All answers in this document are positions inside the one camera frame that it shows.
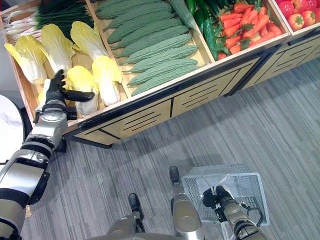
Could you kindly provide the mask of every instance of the chinese cabbage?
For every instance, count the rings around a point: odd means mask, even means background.
[[[4,47],[14,57],[21,67],[26,79],[36,85],[41,85],[47,78],[44,68],[46,57],[41,51],[41,43],[33,36],[21,36],[16,45],[4,44]]]
[[[82,21],[75,21],[72,23],[70,35],[76,44],[73,47],[75,47],[76,50],[80,49],[93,61],[100,56],[109,56],[96,26],[92,29]]]
[[[70,68],[66,77],[66,89],[82,92],[94,92],[93,99],[86,102],[75,102],[76,110],[88,115],[97,111],[98,108],[98,84],[92,74],[83,66],[76,65]]]
[[[73,43],[64,36],[57,25],[48,24],[41,30],[42,51],[50,62],[52,70],[57,73],[60,69],[66,73],[72,68],[72,56],[75,51]]]
[[[93,61],[92,72],[104,104],[110,106],[119,102],[118,83],[122,82],[123,76],[117,64],[108,56],[100,56]]]

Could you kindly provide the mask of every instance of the black cable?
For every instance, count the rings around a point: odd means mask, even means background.
[[[258,208],[258,207],[250,207],[250,206],[247,206],[246,209],[247,209],[246,214],[247,214],[248,216],[249,216],[249,212],[252,211],[252,210],[256,210],[256,211],[258,211],[258,212],[260,213],[260,219],[259,219],[258,223],[256,224],[256,226],[259,228],[260,225],[261,225],[261,223],[262,223],[262,221],[264,220],[264,213],[263,213],[263,212],[261,211],[261,209]]]

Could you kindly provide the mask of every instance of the wooden drawer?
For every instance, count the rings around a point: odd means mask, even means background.
[[[149,104],[77,135],[77,138],[111,145],[170,118],[171,99]]]
[[[284,44],[267,62],[260,67],[257,73],[242,88],[246,89],[254,84],[262,83],[276,75],[284,73],[306,62],[316,49],[319,55],[320,35],[313,36],[293,45]]]
[[[178,92],[173,98],[172,116],[227,94],[258,60],[259,57]]]

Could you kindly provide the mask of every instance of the clear plastic basket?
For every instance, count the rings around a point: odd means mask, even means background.
[[[261,209],[261,226],[268,226],[270,223],[261,177],[258,173],[250,172],[245,164],[194,167],[188,175],[182,177],[182,184],[202,222],[219,223],[215,211],[205,207],[202,200],[203,192],[210,186],[223,184],[238,202],[243,201],[252,208]],[[249,216],[255,223],[259,221],[260,214],[257,211],[250,211]]]

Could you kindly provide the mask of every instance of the wooden crate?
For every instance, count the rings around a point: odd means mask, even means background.
[[[293,40],[299,39],[299,38],[311,33],[312,31],[314,31],[320,27],[320,22],[319,22],[314,25],[302,28],[298,31],[293,31],[291,26],[289,25],[287,19],[285,18],[285,16],[281,12],[276,0],[269,0],[269,1],[270,1],[270,4],[273,5],[274,9],[279,13],[279,18],[281,19],[281,22],[285,24],[287,29],[289,29],[290,37],[287,39],[288,41],[293,41]]]
[[[15,6],[10,8],[3,13],[10,13],[12,11],[29,8],[31,6],[37,6],[40,4],[40,2],[40,0],[35,0],[20,7]],[[103,28],[108,25],[110,21],[98,19],[95,14],[95,9],[99,3],[91,3],[90,0],[85,0],[85,2],[87,4],[89,13],[98,26],[102,42],[108,51],[109,56],[111,59],[115,60],[116,63],[118,61],[122,61],[122,59],[117,59],[114,57],[114,54],[107,42],[107,38],[113,30],[109,29],[106,32],[103,32]],[[268,0],[264,0],[264,4],[270,8],[273,16],[279,18],[279,14],[274,7],[269,4]],[[21,18],[26,16],[18,16],[13,20],[18,20],[19,17]],[[154,87],[153,89],[134,97],[131,97],[131,93],[136,89],[136,87],[127,87],[127,83],[134,75],[124,74],[122,85],[119,84],[118,86],[120,90],[121,101],[107,107],[104,106],[100,101],[97,112],[87,116],[78,115],[77,120],[68,121],[68,129],[65,132],[65,137],[88,144],[96,143],[101,147],[108,146],[119,139],[131,136],[132,134],[138,133],[155,124],[166,121],[170,117],[174,117],[207,101],[227,94],[228,91],[230,91],[232,87],[234,87],[237,82],[247,73],[247,71],[249,71],[251,67],[253,67],[258,61],[261,55],[257,55],[257,52],[261,53],[265,49],[271,48],[286,41],[286,39],[289,37],[288,29],[284,24],[281,24],[280,28],[283,32],[281,36],[275,37],[274,39],[263,42],[252,48],[243,50],[237,54],[228,56],[220,61],[215,61],[213,59],[212,54],[210,53],[202,35],[197,34],[194,30],[191,31],[190,33],[192,34],[192,40],[188,44],[197,45],[198,47],[198,51],[191,57],[198,61],[198,65],[200,66],[199,69],[160,86]],[[8,36],[6,36],[5,40],[9,43],[12,41]],[[35,117],[34,109],[38,106],[37,97],[42,88],[36,87],[29,83],[16,61],[11,56],[10,59],[24,104],[32,122]],[[77,54],[72,58],[72,61],[74,64],[82,65],[89,70],[91,69],[92,61],[84,53],[77,52]],[[51,78],[53,76],[53,72],[49,63],[46,63],[45,66],[46,70],[48,71],[48,76]],[[120,66],[120,68],[121,70],[125,71],[130,67]],[[211,89],[211,87],[214,85],[214,91],[210,92],[209,89]],[[203,94],[194,92],[193,94],[195,95],[190,96],[189,93],[191,93],[192,90],[189,89],[194,89],[193,91],[199,92],[203,91]],[[170,94],[162,94],[167,90],[171,91]],[[188,101],[195,101],[197,94],[199,94],[199,96],[206,94],[207,97],[191,106],[186,107],[187,105],[184,103]],[[150,113],[150,115],[147,115],[149,114],[149,112],[147,112],[144,115],[145,112],[143,111],[148,108],[148,106],[155,106],[156,104],[157,111],[154,111],[152,114]]]
[[[320,57],[320,34],[295,44],[286,43],[259,68],[242,89],[262,83],[317,57]]]

